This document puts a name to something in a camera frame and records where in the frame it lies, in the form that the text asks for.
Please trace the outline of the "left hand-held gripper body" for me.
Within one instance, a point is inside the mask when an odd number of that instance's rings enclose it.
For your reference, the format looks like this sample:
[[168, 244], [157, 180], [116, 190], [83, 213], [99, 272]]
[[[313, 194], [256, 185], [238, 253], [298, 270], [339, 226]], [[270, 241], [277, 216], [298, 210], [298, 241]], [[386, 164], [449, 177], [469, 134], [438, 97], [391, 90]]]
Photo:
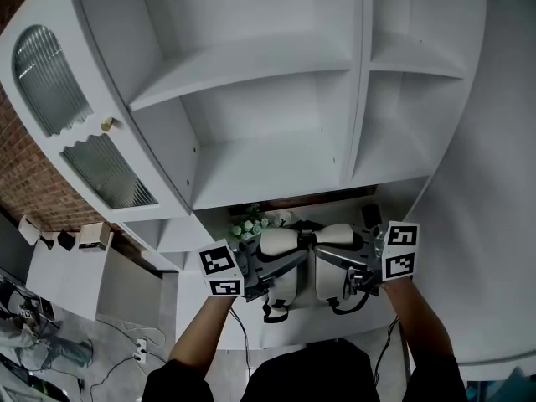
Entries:
[[210, 296], [241, 296], [251, 302], [267, 296], [252, 250], [243, 242], [217, 241], [198, 252], [200, 270]]

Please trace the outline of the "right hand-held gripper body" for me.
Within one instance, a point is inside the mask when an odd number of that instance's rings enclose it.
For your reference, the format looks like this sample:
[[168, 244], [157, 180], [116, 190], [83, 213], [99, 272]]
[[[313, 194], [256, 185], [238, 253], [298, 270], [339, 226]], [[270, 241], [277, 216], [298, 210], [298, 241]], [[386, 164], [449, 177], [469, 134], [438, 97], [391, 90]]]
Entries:
[[420, 242], [420, 225], [389, 221], [363, 236], [363, 248], [348, 267], [346, 285], [358, 292], [377, 296], [386, 281], [413, 276]]

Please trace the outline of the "person's left forearm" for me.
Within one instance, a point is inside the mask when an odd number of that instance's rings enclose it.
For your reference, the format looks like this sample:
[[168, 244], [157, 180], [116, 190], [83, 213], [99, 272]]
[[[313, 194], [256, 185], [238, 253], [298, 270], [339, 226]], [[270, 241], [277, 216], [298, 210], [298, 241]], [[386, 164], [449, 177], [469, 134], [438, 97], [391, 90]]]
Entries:
[[205, 375], [213, 362], [220, 335], [234, 302], [235, 297], [209, 296], [176, 341], [168, 359]]

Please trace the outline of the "person's right forearm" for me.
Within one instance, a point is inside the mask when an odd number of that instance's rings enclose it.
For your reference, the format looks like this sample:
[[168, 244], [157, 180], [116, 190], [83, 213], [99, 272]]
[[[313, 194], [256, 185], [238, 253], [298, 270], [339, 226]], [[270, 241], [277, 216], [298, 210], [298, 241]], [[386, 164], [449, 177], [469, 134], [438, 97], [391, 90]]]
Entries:
[[399, 318], [417, 366], [439, 357], [454, 357], [450, 337], [440, 318], [409, 278], [381, 285]]

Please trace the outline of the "black rectangular device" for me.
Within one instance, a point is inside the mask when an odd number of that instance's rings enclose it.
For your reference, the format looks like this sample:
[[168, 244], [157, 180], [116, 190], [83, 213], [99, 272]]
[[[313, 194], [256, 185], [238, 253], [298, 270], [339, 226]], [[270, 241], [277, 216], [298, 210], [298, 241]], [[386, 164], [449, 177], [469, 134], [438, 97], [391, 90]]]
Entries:
[[363, 223], [367, 229], [372, 229], [382, 224], [381, 213], [377, 204], [366, 204], [361, 208]]

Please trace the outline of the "potted white flowers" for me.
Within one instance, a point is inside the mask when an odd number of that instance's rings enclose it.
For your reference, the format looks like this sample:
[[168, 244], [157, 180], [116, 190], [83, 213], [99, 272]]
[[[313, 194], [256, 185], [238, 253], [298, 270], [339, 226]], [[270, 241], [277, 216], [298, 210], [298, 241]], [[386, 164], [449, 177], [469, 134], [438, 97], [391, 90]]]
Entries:
[[270, 224], [270, 219], [261, 212], [260, 204], [253, 203], [233, 220], [230, 234], [236, 240], [249, 240], [260, 235]]

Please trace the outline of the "white table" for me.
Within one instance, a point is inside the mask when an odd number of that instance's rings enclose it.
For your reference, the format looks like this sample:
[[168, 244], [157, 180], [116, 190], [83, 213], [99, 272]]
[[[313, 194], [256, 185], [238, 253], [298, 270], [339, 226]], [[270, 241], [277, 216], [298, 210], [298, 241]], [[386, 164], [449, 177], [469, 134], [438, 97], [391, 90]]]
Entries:
[[[294, 223], [311, 221], [322, 226], [351, 224], [362, 227], [361, 208], [377, 204], [383, 223], [405, 218], [425, 185], [425, 178], [383, 183], [375, 190], [356, 188], [317, 196], [280, 201], [272, 210], [285, 209], [295, 215]], [[181, 335], [207, 298], [208, 290], [191, 249], [185, 268], [178, 278], [176, 334]], [[351, 336], [387, 325], [394, 311], [386, 296], [371, 296], [359, 311], [337, 316], [331, 309], [315, 301], [312, 284], [301, 293], [290, 310], [288, 319], [279, 324], [266, 324], [262, 319], [262, 300], [247, 302], [240, 298], [233, 304], [238, 318], [227, 319], [218, 347], [223, 350], [249, 348], [257, 350]]]

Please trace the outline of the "person's black shirt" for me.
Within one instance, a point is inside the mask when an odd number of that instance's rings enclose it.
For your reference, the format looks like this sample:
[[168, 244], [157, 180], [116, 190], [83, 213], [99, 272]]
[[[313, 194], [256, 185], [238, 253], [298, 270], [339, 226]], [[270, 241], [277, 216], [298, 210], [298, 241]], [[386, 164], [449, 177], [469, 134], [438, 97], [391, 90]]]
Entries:
[[[214, 396], [200, 373], [172, 360], [148, 375], [142, 402], [214, 402]], [[340, 339], [265, 361], [240, 402], [380, 402], [380, 397], [369, 356]], [[401, 402], [468, 402], [456, 359], [426, 357]]]

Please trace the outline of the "low white cabinet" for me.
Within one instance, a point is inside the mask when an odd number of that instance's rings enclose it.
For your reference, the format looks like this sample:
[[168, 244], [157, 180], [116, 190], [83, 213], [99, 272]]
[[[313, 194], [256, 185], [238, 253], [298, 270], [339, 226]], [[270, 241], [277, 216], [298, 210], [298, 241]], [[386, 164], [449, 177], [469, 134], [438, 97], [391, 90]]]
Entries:
[[87, 320], [101, 316], [146, 327], [159, 322], [162, 279], [108, 245], [105, 250], [66, 250], [56, 242], [48, 248], [39, 240], [28, 270], [26, 288]]

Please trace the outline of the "cardboard box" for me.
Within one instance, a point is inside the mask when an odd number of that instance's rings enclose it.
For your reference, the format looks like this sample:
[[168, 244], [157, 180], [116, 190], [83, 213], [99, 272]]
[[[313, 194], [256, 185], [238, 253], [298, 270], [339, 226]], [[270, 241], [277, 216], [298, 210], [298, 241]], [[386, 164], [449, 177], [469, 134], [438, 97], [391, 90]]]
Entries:
[[79, 249], [84, 252], [105, 251], [111, 235], [111, 227], [105, 223], [86, 224], [80, 229]]

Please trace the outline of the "white open shelf unit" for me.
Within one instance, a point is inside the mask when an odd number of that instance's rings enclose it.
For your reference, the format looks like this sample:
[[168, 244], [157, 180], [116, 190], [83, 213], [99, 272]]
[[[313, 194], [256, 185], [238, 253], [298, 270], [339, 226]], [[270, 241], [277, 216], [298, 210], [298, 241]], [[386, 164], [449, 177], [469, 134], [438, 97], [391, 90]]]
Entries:
[[487, 0], [80, 4], [189, 209], [114, 224], [171, 265], [224, 234], [208, 221], [221, 209], [425, 178], [416, 203], [466, 107], [487, 15]]

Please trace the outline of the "small white lamp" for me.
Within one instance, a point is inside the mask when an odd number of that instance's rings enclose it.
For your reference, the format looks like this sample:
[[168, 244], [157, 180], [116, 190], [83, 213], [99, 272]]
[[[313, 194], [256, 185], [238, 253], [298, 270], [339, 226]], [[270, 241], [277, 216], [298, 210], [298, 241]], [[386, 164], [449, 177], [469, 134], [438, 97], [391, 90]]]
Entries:
[[33, 216], [25, 214], [19, 221], [18, 231], [30, 245], [36, 245], [42, 236], [42, 225]]

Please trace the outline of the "white glass cabinet door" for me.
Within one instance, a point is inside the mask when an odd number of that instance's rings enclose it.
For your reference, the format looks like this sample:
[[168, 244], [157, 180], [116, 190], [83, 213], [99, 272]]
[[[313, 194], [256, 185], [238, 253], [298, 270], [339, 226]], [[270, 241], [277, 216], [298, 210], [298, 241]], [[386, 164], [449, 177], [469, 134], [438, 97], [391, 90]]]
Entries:
[[[113, 223], [187, 216], [98, 53], [80, 0], [25, 0], [0, 33], [0, 84], [58, 172]], [[103, 132], [100, 124], [116, 124]]]

